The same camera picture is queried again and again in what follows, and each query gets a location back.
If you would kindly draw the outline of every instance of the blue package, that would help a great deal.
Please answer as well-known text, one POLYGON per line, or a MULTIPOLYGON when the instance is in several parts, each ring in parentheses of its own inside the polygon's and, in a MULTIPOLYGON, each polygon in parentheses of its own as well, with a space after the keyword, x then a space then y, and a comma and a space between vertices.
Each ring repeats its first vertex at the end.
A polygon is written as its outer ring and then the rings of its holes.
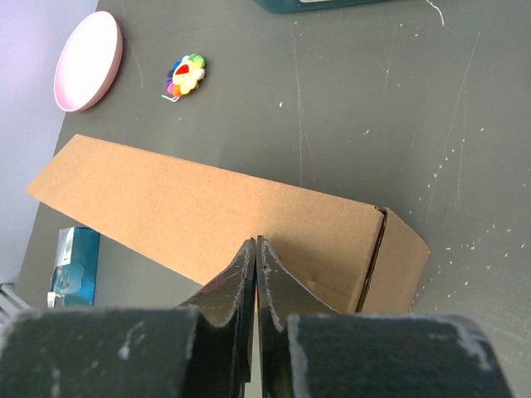
POLYGON ((98 268, 100 234, 91 228, 59 231, 56 264, 48 293, 48 307, 92 306, 98 268))

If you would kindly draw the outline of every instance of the box flap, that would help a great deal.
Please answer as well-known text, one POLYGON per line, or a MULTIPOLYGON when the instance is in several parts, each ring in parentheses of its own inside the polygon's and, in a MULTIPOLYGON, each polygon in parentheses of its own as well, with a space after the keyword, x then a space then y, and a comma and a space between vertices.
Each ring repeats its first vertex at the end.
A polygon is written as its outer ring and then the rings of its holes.
POLYGON ((422 239, 389 209, 364 301, 364 313, 407 312, 430 251, 422 239))
POLYGON ((264 235, 343 312, 361 294, 383 220, 364 203, 80 135, 27 192, 200 284, 264 235))

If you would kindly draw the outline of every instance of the pink plate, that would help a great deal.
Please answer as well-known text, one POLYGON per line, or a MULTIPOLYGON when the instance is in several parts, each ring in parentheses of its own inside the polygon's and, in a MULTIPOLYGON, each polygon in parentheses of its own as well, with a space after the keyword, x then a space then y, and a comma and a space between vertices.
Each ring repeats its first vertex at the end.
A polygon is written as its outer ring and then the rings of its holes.
POLYGON ((59 108, 76 112, 98 102, 116 76, 122 50, 122 34, 108 12, 94 12, 81 21, 57 63, 53 92, 59 108))

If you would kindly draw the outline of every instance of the dark gray tabletop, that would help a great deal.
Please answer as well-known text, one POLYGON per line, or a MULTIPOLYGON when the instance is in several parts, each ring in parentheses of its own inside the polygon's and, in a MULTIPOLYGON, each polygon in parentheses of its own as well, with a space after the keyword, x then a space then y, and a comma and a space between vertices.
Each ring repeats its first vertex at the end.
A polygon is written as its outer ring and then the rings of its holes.
MULTIPOLYGON (((431 247, 412 305, 490 336, 531 391, 531 2, 396 0, 274 15, 251 0, 102 0, 124 59, 74 133, 388 206, 431 247), (194 95, 161 98, 181 56, 194 95)), ((41 206, 17 290, 46 297, 57 230, 41 206)), ((174 305, 197 286, 103 239, 98 305, 174 305)))

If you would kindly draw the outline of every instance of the colorful flower sticker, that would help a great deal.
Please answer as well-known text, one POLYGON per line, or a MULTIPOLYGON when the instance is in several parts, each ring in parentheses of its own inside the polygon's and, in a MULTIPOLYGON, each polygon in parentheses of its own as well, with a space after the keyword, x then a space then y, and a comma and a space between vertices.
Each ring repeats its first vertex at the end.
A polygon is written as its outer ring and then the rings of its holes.
POLYGON ((175 62, 166 76, 167 92, 174 97, 189 94, 205 78, 205 65, 205 59, 199 54, 184 56, 175 62))

